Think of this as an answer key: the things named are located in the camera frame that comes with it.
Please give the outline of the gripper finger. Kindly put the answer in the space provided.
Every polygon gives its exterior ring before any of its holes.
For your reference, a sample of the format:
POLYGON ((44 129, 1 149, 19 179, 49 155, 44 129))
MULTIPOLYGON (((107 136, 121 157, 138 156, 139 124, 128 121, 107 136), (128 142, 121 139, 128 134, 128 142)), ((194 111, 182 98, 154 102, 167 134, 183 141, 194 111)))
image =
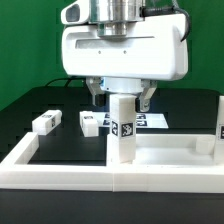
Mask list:
POLYGON ((144 79, 141 81, 141 87, 143 90, 135 99, 135 109, 137 112, 148 112, 150 109, 150 99, 157 88, 157 82, 144 79))
POLYGON ((94 106, 102 107, 106 104, 106 94, 100 87, 101 79, 99 77, 88 77, 86 85, 92 95, 94 106))

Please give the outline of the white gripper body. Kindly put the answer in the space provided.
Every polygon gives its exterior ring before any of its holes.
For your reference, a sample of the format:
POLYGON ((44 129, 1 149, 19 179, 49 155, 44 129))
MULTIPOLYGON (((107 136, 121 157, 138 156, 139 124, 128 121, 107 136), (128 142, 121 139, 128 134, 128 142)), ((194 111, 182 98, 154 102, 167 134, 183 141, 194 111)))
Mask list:
POLYGON ((188 71, 185 27, 182 14, 130 23, 124 37, 100 37, 94 25, 68 27, 63 67, 69 75, 178 80, 188 71))

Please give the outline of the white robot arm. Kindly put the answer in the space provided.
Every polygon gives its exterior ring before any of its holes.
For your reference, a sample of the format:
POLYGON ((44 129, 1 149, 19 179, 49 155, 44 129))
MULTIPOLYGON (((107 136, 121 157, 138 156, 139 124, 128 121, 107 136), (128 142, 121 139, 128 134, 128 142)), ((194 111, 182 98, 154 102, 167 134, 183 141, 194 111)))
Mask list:
POLYGON ((158 81, 179 80, 188 71, 190 18, 176 3, 75 0, 61 11, 61 22, 63 67, 86 78, 96 106, 108 92, 129 93, 146 112, 158 81))

